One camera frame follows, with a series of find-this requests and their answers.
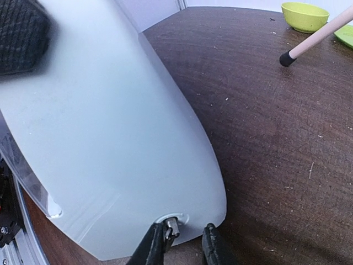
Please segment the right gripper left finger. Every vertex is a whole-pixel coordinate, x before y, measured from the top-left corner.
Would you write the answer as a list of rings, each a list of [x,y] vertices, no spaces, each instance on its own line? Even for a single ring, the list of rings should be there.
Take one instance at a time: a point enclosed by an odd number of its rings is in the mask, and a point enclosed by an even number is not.
[[[161,265],[167,243],[173,238],[173,229],[164,223],[153,223],[137,246],[128,265]]]

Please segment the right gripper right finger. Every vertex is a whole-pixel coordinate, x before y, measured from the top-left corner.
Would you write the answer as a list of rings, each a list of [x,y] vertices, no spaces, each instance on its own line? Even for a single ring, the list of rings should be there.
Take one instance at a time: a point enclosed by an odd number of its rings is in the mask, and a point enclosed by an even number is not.
[[[236,265],[240,264],[231,248],[221,236],[217,227],[209,223],[202,233],[202,264]]]

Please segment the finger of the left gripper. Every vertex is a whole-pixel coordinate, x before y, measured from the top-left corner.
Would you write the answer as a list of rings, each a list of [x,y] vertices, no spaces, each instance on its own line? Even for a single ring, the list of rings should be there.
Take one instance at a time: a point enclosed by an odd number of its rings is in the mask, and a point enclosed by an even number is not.
[[[32,71],[45,54],[49,15],[39,1],[1,1],[1,75]]]

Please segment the white metronome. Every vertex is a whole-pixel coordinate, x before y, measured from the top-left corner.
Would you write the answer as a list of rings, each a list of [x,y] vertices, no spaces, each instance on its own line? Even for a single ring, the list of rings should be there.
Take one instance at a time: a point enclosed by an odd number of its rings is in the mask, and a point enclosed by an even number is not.
[[[37,210],[100,261],[132,256],[153,223],[167,248],[220,225],[226,191],[197,115],[128,1],[39,1],[49,45],[1,75],[1,159]]]

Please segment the pink music stand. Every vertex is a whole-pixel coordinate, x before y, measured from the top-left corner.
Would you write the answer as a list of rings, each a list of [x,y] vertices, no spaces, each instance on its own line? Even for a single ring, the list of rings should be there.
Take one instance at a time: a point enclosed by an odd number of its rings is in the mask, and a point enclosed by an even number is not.
[[[346,10],[340,13],[332,21],[326,23],[325,26],[321,27],[319,30],[317,30],[311,36],[309,36],[304,41],[299,43],[293,49],[282,54],[279,58],[280,64],[284,67],[290,66],[303,53],[308,51],[316,44],[319,44],[330,34],[341,29],[343,26],[347,25],[351,21],[352,21],[352,6],[348,7]]]

